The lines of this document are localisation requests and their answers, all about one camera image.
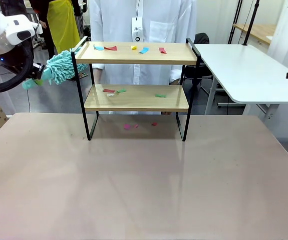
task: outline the floor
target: floor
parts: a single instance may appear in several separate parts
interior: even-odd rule
[[[35,50],[35,62],[46,64],[48,60],[48,53],[46,50],[37,48]],[[3,81],[9,80],[14,75],[8,73],[6,69],[0,66],[0,74],[2,74]],[[84,98],[87,96],[89,89],[91,87],[91,82],[89,77],[83,78],[81,80],[82,90]],[[204,80],[203,86],[205,89],[211,87],[210,80]],[[186,81],[184,90],[187,97],[190,97],[191,93],[191,83]],[[21,85],[15,87],[14,89],[8,91],[10,98],[16,108],[16,112],[36,112],[36,113],[81,113],[77,87],[75,82],[66,81],[61,85],[49,85],[45,82],[42,87],[36,87],[28,91],[24,90]],[[11,115],[11,108],[9,101],[5,100],[3,97],[4,93],[0,93],[0,106],[4,111]],[[192,109],[192,114],[203,115],[207,104],[207,94],[198,87],[198,93],[195,96],[194,106]],[[215,103],[226,103],[228,97],[226,96],[215,96]],[[213,104],[212,112],[213,115],[226,115],[227,108],[218,108],[217,104]],[[228,109],[229,115],[241,115],[243,113],[242,107],[230,107]]]

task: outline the wooden table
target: wooden table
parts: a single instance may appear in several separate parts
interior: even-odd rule
[[[243,32],[248,31],[249,24],[233,24],[233,26]],[[270,45],[271,40],[267,37],[274,36],[276,30],[276,25],[274,24],[254,24],[252,30],[250,31],[250,35],[256,38],[258,41]]]
[[[0,240],[288,239],[288,154],[256,117],[192,116],[186,142],[170,116],[100,118],[92,141],[81,114],[3,126]]]

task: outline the green object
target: green object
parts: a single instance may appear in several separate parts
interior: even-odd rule
[[[157,97],[157,98],[165,98],[165,97],[166,97],[166,95],[162,95],[162,94],[156,94],[156,95],[155,95],[155,97]]]
[[[120,94],[120,93],[124,93],[125,91],[126,91],[126,89],[120,89],[117,92]]]
[[[34,82],[38,85],[38,86],[42,86],[44,81],[43,80],[37,80],[35,79]]]

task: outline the wooden shelf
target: wooden shelf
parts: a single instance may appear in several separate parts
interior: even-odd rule
[[[95,50],[95,46],[117,46],[117,51]],[[140,54],[143,47],[149,51]],[[167,54],[159,52],[165,48]],[[196,65],[197,57],[189,44],[151,42],[102,42],[88,41],[76,55],[78,64],[150,64],[150,65]]]
[[[126,92],[109,93],[103,89]],[[156,97],[156,94],[167,95]],[[87,111],[188,112],[188,103],[180,85],[101,85],[92,86],[85,102]]]
[[[249,24],[233,24],[233,26],[241,31],[247,32]],[[270,45],[271,40],[267,36],[274,36],[276,25],[273,24],[254,24],[250,32],[251,36],[257,40]]]

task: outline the teal chenille mop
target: teal chenille mop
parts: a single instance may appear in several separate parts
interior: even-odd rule
[[[23,88],[28,90],[35,86],[41,86],[43,81],[48,80],[51,85],[53,82],[57,85],[62,84],[67,79],[75,76],[72,56],[70,51],[63,51],[47,61],[47,68],[44,70],[41,80],[28,79],[23,82]],[[88,64],[77,64],[78,72],[85,70]]]

